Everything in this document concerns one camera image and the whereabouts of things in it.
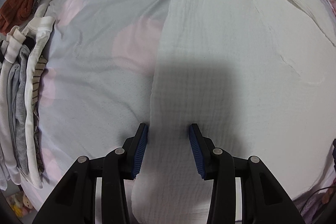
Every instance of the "white gauze fabric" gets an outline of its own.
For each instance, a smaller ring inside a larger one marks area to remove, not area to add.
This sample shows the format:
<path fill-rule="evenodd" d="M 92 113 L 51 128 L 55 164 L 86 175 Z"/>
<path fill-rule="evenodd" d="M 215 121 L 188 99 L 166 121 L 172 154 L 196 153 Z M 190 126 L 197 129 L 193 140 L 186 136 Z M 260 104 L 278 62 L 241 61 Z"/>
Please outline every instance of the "white gauze fabric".
<path fill-rule="evenodd" d="M 197 173 L 193 122 L 231 155 L 258 155 L 291 198 L 317 182 L 335 137 L 336 38 L 316 0 L 293 2 L 171 1 L 132 191 L 139 223 L 206 223 L 212 182 Z"/>

